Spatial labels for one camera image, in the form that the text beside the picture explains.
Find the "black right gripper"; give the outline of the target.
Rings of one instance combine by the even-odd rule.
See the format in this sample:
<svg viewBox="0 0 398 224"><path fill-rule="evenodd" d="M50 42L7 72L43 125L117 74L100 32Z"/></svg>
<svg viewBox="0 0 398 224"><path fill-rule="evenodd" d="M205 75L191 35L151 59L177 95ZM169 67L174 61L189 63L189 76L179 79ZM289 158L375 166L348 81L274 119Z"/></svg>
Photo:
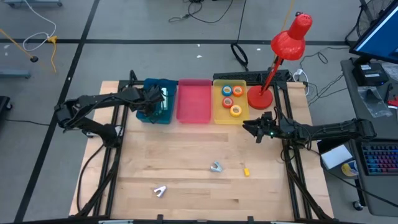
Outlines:
<svg viewBox="0 0 398 224"><path fill-rule="evenodd" d="M259 120L243 121L243 128L257 137L257 143L261 143L265 135L271 138L275 136L276 121L272 118L272 113L268 111L262 114Z"/></svg>

